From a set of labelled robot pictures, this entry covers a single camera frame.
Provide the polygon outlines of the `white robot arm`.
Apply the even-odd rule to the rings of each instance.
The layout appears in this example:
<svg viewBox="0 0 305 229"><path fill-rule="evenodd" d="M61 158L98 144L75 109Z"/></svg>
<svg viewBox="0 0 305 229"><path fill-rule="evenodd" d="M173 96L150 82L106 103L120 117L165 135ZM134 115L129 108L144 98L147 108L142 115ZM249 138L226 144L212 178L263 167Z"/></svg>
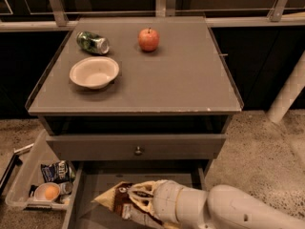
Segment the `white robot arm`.
<svg viewBox="0 0 305 229"><path fill-rule="evenodd" d="M304 220L229 185L207 192L159 180L134 184L128 194L153 217L191 229L305 229Z"/></svg>

